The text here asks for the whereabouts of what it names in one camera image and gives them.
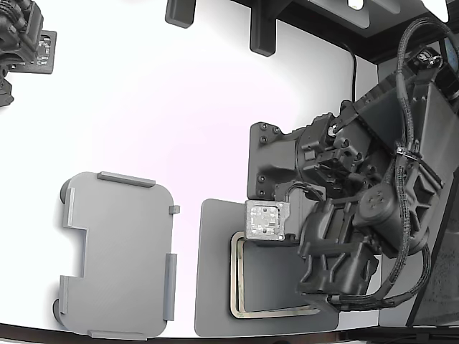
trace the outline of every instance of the metal frame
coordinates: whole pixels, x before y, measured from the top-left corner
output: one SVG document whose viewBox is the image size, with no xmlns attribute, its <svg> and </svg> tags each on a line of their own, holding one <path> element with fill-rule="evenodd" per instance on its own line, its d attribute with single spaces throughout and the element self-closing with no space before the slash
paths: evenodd
<svg viewBox="0 0 459 344">
<path fill-rule="evenodd" d="M 311 306 L 247 312 L 244 306 L 244 243 L 245 235 L 239 231 L 231 238 L 231 286 L 229 308 L 238 319 L 262 319 L 269 317 L 297 317 L 315 315 L 320 311 Z"/>
<path fill-rule="evenodd" d="M 281 20 L 300 30 L 313 34 L 338 47 L 349 47 L 357 56 L 374 64 L 379 64 L 397 56 L 399 38 L 411 24 L 420 17 L 435 18 L 428 12 L 422 16 L 404 21 L 383 32 L 365 38 L 353 30 L 339 24 L 317 11 L 308 9 L 294 0 L 231 0 L 252 10 L 250 19 L 250 49 L 263 56 L 275 53 L 276 20 Z M 196 0 L 168 0 L 166 21 L 179 27 L 187 28 L 193 24 Z M 387 8 L 397 12 L 396 6 Z M 450 21 L 447 25 L 459 32 L 459 1 L 448 4 Z M 430 44 L 444 38 L 442 32 L 421 29 L 413 34 L 408 50 L 417 48 L 420 44 Z"/>
</svg>

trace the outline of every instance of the black bracket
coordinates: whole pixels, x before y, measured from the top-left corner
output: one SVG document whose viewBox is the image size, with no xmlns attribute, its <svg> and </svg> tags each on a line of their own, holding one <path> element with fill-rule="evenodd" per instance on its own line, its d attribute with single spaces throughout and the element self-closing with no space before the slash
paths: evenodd
<svg viewBox="0 0 459 344">
<path fill-rule="evenodd" d="M 275 53 L 276 19 L 292 0 L 254 0 L 250 22 L 250 50 L 263 56 Z"/>
<path fill-rule="evenodd" d="M 189 28 L 194 22 L 196 0 L 167 0 L 166 22 Z"/>
</svg>

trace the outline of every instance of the gray plastic lid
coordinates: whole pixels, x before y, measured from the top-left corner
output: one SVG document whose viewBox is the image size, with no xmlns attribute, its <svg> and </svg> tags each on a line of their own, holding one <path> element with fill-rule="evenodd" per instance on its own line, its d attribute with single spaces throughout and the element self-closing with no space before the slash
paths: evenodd
<svg viewBox="0 0 459 344">
<path fill-rule="evenodd" d="M 53 311 L 69 331 L 146 340 L 174 319 L 171 194 L 154 181 L 81 173 L 61 190 L 63 226 L 86 232 L 83 277 L 60 277 Z"/>
</svg>

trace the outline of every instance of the gray mat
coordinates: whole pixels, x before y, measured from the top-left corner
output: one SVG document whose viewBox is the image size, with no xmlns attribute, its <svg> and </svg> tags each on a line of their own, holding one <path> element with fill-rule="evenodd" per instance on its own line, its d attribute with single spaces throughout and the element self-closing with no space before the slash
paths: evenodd
<svg viewBox="0 0 459 344">
<path fill-rule="evenodd" d="M 283 335 L 335 330 L 339 314 L 271 319 L 236 319 L 230 312 L 230 240 L 245 227 L 244 204 L 206 200 L 202 204 L 195 330 L 202 337 Z M 247 310 L 305 305 L 293 291 L 301 275 L 294 249 L 245 244 Z"/>
</svg>

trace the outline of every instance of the black robotic arm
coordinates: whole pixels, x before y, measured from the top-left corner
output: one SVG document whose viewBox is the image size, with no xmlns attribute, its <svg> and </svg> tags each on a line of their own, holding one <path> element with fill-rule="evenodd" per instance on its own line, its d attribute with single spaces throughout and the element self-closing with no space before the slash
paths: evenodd
<svg viewBox="0 0 459 344">
<path fill-rule="evenodd" d="M 321 310 L 396 307 L 428 281 L 430 230 L 438 231 L 440 200 L 459 166 L 448 146 L 459 135 L 459 79 L 429 47 L 405 61 L 410 35 L 423 25 L 445 30 L 457 46 L 444 24 L 417 20 L 400 43 L 397 71 L 355 103 L 344 101 L 338 117 L 319 116 L 290 134 L 267 123 L 251 127 L 246 239 L 297 245 L 305 262 L 297 291 Z M 442 136 L 448 126 L 457 132 Z M 293 193 L 298 188 L 303 193 Z M 292 211 L 304 198 L 316 202 L 307 216 Z M 417 252 L 424 261 L 417 283 L 387 297 Z M 366 295 L 378 254 L 394 266 Z"/>
</svg>

